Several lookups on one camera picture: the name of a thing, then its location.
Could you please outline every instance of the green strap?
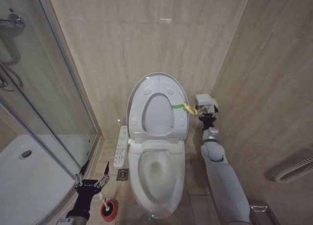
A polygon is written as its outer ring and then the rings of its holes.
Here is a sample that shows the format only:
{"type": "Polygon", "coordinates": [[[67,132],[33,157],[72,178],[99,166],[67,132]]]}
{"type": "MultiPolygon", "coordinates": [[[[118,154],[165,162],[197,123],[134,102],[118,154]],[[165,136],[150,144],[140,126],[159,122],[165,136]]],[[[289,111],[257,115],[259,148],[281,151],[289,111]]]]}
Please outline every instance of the green strap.
{"type": "Polygon", "coordinates": [[[184,107],[184,104],[171,105],[172,109],[180,109],[184,107]]]}

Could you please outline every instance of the bidet control panel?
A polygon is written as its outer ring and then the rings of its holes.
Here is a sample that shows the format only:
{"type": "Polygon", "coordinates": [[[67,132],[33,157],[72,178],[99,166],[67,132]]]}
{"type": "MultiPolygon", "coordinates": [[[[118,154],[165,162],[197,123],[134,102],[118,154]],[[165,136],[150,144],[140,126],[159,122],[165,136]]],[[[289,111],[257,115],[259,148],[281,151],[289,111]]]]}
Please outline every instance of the bidet control panel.
{"type": "Polygon", "coordinates": [[[121,126],[114,158],[114,167],[120,168],[124,165],[126,149],[128,145],[127,126],[121,126]]]}

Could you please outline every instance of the toilet brush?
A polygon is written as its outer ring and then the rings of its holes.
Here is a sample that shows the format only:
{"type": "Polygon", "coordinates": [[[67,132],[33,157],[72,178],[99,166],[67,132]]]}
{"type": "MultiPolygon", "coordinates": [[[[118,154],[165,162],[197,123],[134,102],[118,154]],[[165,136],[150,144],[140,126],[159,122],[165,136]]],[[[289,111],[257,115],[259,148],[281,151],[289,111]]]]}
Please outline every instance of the toilet brush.
{"type": "Polygon", "coordinates": [[[106,201],[106,198],[103,197],[103,194],[99,194],[100,200],[103,202],[100,214],[105,222],[113,221],[117,216],[118,203],[115,199],[110,199],[106,201]]]}

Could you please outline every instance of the marble wall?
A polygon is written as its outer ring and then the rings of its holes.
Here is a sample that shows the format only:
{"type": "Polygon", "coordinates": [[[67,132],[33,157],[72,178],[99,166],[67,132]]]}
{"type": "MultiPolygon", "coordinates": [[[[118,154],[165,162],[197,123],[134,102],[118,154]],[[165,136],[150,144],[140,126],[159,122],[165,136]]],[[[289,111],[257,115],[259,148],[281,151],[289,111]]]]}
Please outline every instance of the marble wall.
{"type": "Polygon", "coordinates": [[[104,138],[148,73],[177,78],[191,104],[210,93],[246,1],[51,0],[104,138]]]}
{"type": "Polygon", "coordinates": [[[212,91],[221,142],[247,197],[267,202],[285,225],[313,221],[313,173],[270,180],[281,161],[313,150],[312,2],[249,0],[212,91]]]}

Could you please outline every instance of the toilet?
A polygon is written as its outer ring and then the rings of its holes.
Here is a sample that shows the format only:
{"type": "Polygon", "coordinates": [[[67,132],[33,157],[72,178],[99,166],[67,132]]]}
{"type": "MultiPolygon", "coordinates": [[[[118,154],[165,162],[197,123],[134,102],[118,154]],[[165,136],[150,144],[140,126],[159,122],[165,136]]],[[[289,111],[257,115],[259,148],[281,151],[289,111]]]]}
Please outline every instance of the toilet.
{"type": "Polygon", "coordinates": [[[127,104],[129,171],[139,205],[154,218],[166,218],[177,208],[185,177],[188,103],[176,79],[152,73],[134,87],[127,104]]]}

